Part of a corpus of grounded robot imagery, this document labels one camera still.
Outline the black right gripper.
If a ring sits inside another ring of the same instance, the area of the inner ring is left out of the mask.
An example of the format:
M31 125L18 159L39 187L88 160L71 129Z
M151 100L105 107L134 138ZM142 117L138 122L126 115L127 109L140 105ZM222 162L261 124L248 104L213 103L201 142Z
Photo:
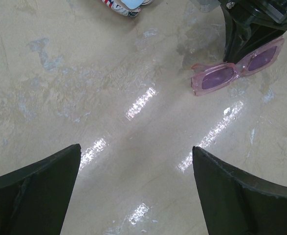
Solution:
M240 6L250 12L223 12L224 62L238 63L249 53L281 37L284 34L281 27L287 29L287 0L220 0L220 3L229 10Z

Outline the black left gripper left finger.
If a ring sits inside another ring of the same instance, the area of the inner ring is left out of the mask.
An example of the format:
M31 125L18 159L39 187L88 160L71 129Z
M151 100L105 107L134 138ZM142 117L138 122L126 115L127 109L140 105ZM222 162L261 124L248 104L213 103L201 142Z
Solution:
M0 235L58 235L81 161L73 144L0 176Z

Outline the light blue cleaning cloth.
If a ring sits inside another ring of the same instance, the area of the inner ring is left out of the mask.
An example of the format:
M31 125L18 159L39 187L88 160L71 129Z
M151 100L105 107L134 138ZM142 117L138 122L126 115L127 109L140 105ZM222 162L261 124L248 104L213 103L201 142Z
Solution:
M142 5L144 0L121 0L129 9L134 10Z

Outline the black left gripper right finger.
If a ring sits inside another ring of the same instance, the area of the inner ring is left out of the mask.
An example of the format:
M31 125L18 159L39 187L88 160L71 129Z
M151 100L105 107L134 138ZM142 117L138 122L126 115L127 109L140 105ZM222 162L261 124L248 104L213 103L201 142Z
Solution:
M287 187L192 149L199 199L210 235L287 235Z

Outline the printed glasses case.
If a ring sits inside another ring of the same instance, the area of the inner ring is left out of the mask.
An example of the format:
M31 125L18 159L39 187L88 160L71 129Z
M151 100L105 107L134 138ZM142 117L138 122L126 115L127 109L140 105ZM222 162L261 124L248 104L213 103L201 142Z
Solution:
M126 17L136 17L140 11L142 6L149 5L153 2L153 0L144 0L142 5L134 10L129 9L126 5L124 5L121 0L101 0L103 4L105 4L112 11Z

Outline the pink transparent sunglasses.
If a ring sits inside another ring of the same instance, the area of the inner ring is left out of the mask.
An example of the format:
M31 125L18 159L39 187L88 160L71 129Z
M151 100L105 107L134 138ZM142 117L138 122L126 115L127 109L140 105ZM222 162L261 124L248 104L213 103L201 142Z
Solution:
M229 85L234 80L251 76L271 66L284 44L281 36L246 55L238 63L223 62L217 65L195 64L191 87L196 96L211 93Z

